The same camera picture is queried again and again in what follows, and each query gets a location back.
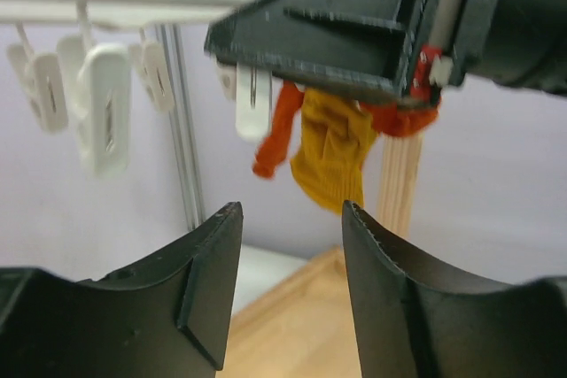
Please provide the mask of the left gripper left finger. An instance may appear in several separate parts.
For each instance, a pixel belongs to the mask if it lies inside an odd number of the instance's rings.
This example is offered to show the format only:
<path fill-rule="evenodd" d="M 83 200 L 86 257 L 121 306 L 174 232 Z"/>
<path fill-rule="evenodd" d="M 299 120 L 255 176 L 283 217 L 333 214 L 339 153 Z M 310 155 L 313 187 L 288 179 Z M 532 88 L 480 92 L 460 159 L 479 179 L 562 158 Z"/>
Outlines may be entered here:
<path fill-rule="evenodd" d="M 213 377 L 223 368 L 243 209 L 104 278 L 1 271 L 4 377 Z"/>

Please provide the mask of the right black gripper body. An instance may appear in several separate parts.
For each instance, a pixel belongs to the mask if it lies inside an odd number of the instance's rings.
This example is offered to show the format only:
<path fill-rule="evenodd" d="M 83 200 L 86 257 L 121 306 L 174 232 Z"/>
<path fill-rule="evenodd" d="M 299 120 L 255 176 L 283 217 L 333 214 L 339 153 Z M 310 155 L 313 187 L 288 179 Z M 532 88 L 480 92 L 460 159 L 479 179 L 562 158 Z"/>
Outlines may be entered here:
<path fill-rule="evenodd" d="M 368 103 L 411 104 L 419 55 L 439 46 L 462 85 L 498 0 L 252 0 L 210 25 L 205 51 L 226 65 Z"/>

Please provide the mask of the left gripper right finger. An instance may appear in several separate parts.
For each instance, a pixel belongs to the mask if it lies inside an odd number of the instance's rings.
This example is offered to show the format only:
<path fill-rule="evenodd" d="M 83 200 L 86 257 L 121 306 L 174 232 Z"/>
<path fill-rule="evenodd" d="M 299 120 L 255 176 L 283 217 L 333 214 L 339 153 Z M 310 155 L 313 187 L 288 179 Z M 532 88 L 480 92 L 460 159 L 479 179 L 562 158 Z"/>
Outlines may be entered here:
<path fill-rule="evenodd" d="M 365 377 L 563 377 L 566 280 L 497 282 L 342 212 L 346 274 Z"/>

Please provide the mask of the yellow sock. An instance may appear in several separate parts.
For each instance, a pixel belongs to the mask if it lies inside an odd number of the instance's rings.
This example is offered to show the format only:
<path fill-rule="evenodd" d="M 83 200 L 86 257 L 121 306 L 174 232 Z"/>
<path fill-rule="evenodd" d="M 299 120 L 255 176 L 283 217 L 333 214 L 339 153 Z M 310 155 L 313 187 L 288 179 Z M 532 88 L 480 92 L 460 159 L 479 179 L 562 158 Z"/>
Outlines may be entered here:
<path fill-rule="evenodd" d="M 292 177 L 317 205 L 341 214 L 345 201 L 364 203 L 362 168 L 376 139 L 371 114 L 356 102 L 307 89 Z"/>

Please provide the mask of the orange sock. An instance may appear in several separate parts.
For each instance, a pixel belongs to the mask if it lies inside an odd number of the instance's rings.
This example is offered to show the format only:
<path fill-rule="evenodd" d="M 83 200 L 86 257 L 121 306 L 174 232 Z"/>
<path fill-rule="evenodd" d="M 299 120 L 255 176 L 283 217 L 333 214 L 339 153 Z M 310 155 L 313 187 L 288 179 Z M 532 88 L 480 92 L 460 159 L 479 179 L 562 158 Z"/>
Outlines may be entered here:
<path fill-rule="evenodd" d="M 276 102 L 271 130 L 256 151 L 252 171 L 262 179 L 272 179 L 287 159 L 293 122 L 300 111 L 305 91 L 284 81 Z"/>
<path fill-rule="evenodd" d="M 439 116 L 439 108 L 407 108 L 395 103 L 367 104 L 359 106 L 372 117 L 372 127 L 379 133 L 390 137 L 410 137 L 420 133 Z"/>

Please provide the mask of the white clip hanger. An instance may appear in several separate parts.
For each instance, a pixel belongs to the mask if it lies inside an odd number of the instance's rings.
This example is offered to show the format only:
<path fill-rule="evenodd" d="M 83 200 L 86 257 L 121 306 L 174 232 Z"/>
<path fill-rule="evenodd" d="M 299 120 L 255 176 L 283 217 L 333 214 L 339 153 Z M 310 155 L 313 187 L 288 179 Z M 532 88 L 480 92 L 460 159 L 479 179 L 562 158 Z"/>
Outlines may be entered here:
<path fill-rule="evenodd" d="M 175 104 L 159 42 L 99 42 L 92 31 L 142 34 L 158 24 L 215 21 L 249 0 L 1 0 L 1 22 L 19 40 L 6 56 L 40 128 L 71 128 L 84 169 L 97 177 L 129 161 L 131 78 L 160 112 Z"/>

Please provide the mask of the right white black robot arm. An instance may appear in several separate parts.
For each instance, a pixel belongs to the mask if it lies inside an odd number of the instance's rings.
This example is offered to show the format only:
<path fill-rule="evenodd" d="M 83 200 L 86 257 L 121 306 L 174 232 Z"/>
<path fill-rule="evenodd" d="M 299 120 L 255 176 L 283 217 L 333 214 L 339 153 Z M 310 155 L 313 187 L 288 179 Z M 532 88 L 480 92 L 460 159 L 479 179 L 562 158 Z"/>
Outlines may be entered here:
<path fill-rule="evenodd" d="M 205 51 L 371 104 L 438 104 L 467 74 L 566 93 L 566 0 L 252 0 Z M 566 280 L 509 285 L 449 265 L 353 203 L 346 274 L 365 377 L 563 377 Z"/>

